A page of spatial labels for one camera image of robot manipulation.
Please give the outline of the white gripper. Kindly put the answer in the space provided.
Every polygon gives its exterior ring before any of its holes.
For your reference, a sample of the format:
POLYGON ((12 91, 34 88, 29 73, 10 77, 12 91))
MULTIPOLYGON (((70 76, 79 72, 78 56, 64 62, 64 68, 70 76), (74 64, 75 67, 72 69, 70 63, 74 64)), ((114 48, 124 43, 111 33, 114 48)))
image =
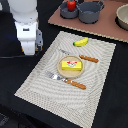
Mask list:
POLYGON ((41 51, 43 47, 42 32, 38 29, 38 22, 15 23, 17 38, 21 43, 25 55, 34 55, 36 51, 41 51))

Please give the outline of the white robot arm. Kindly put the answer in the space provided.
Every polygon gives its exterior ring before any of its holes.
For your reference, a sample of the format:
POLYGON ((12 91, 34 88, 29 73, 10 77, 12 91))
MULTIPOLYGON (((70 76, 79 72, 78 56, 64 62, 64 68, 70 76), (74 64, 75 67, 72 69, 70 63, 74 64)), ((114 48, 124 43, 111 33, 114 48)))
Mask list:
POLYGON ((7 0, 15 20, 17 38, 25 55, 34 55, 43 46, 42 32, 38 28, 37 0, 7 0))

